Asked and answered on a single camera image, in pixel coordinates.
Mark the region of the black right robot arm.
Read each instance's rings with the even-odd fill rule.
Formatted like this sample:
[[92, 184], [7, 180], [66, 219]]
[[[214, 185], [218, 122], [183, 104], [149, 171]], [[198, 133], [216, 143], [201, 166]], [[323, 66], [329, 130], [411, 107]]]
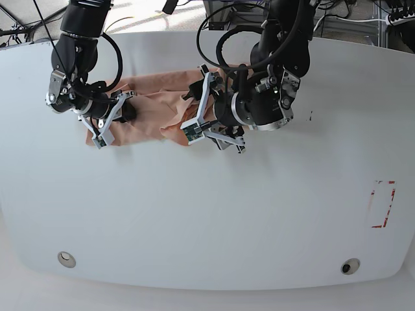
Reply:
[[[116, 42], [104, 32], [112, 1], [70, 1], [61, 24], [61, 35], [53, 44], [46, 104], [56, 113], [72, 111], [92, 134], [97, 148], [115, 141], [110, 126], [137, 117], [130, 100], [134, 91], [116, 90], [123, 73], [123, 58]], [[97, 43], [104, 38], [115, 50], [117, 74], [111, 84], [87, 82], [98, 60]]]

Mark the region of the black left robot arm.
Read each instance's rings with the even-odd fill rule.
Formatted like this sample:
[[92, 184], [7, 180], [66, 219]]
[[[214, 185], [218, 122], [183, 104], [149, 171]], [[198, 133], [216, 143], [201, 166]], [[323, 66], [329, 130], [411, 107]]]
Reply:
[[[260, 26], [239, 25], [227, 31], [217, 43], [214, 62], [224, 77], [210, 71], [211, 60], [203, 56], [203, 79], [189, 87], [198, 109], [181, 125], [188, 144], [210, 139], [220, 150], [236, 146], [242, 153], [245, 128], [273, 131], [293, 120], [292, 104], [310, 67], [309, 42], [318, 5], [318, 1], [271, 1], [263, 9], [266, 18]], [[240, 32], [259, 34], [260, 40], [249, 64], [230, 66], [223, 46]]]

